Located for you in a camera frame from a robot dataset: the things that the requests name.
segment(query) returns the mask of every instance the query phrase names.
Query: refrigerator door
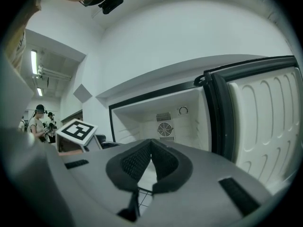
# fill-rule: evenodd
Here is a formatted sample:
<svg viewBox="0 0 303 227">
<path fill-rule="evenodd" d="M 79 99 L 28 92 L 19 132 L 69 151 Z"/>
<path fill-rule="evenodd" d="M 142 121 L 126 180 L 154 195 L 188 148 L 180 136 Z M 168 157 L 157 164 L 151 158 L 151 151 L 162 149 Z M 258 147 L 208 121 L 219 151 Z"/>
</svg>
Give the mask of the refrigerator door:
<svg viewBox="0 0 303 227">
<path fill-rule="evenodd" d="M 302 76 L 293 56 L 204 72 L 212 151 L 278 191 L 302 157 Z"/>
</svg>

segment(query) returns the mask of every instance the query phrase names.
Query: black slot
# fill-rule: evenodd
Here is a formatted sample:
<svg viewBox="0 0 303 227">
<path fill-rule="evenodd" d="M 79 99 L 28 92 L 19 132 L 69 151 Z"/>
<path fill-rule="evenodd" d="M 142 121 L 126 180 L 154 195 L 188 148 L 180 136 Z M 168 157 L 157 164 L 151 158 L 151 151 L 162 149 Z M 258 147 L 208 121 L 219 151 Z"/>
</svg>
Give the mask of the black slot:
<svg viewBox="0 0 303 227">
<path fill-rule="evenodd" d="M 260 206 L 233 178 L 220 180 L 219 184 L 243 216 L 249 215 Z"/>
<path fill-rule="evenodd" d="M 82 166 L 85 164 L 88 164 L 89 162 L 87 160 L 79 160 L 79 161 L 73 161 L 73 162 L 69 162 L 69 163 L 65 163 L 65 166 L 67 169 L 71 169 L 71 168 L 75 168 L 78 166 Z"/>
</svg>

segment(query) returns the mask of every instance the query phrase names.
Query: fluorescent light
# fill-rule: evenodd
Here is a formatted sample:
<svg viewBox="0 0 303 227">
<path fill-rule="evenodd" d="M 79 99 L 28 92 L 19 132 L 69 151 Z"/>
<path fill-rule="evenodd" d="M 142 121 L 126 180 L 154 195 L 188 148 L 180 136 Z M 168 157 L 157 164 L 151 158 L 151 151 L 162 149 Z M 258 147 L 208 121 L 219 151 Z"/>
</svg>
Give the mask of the fluorescent light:
<svg viewBox="0 0 303 227">
<path fill-rule="evenodd" d="M 37 88 L 37 90 L 38 90 L 39 96 L 42 96 L 42 90 L 41 90 L 41 88 Z"/>
<path fill-rule="evenodd" d="M 31 51 L 33 73 L 37 75 L 37 51 Z"/>
</svg>

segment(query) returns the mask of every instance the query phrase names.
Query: mesh panel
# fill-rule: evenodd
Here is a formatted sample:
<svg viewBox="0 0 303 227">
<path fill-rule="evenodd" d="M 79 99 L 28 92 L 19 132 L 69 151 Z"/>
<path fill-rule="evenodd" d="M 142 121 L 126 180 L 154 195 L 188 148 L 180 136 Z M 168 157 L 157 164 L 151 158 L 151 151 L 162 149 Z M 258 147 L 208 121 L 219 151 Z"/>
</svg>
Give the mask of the mesh panel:
<svg viewBox="0 0 303 227">
<path fill-rule="evenodd" d="M 157 181 L 173 173 L 179 164 L 175 156 L 156 144 L 151 148 L 151 159 L 156 168 Z"/>
<path fill-rule="evenodd" d="M 121 166 L 125 173 L 139 182 L 150 161 L 151 150 L 150 146 L 147 145 L 122 159 Z"/>
</svg>

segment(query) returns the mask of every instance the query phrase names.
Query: floor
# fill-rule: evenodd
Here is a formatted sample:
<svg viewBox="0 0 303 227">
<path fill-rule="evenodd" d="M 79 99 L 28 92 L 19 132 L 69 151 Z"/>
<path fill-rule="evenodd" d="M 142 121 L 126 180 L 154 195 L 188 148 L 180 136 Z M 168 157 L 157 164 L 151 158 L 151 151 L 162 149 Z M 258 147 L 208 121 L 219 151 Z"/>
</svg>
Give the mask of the floor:
<svg viewBox="0 0 303 227">
<path fill-rule="evenodd" d="M 146 192 L 140 189 L 138 202 L 139 202 L 140 215 L 142 215 L 147 210 L 150 203 L 152 202 L 152 194 L 150 192 Z"/>
</svg>

